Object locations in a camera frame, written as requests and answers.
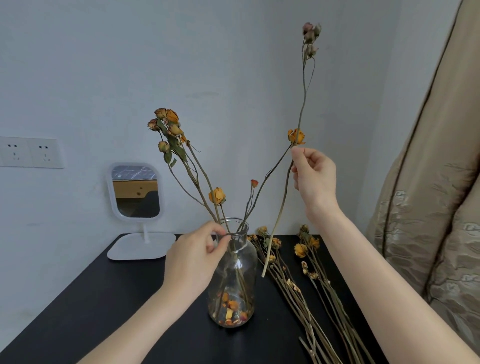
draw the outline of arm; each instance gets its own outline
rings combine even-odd
[[[212,231],[226,233],[209,222],[182,235],[167,253],[160,290],[78,364],[140,364],[210,282],[230,240],[226,236],[214,248]]]
[[[476,354],[375,250],[336,203],[335,164],[293,148],[295,187],[385,356],[396,363],[480,363]]]

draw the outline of outlet cover plate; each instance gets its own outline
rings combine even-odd
[[[27,138],[0,136],[0,157],[3,166],[33,167]]]
[[[27,139],[34,167],[65,168],[57,139]]]

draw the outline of mirror base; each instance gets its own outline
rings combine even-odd
[[[144,260],[165,256],[176,237],[171,232],[149,232],[149,243],[142,233],[136,232],[122,236],[107,252],[111,260]]]

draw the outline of beige curtain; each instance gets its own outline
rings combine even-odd
[[[480,353],[480,0],[464,0],[367,237]]]

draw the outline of glass vase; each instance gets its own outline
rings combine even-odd
[[[257,251],[247,240],[248,224],[240,218],[221,220],[232,238],[208,285],[208,313],[225,328],[243,325],[255,309],[253,288],[257,269]],[[223,235],[217,234],[219,242]]]

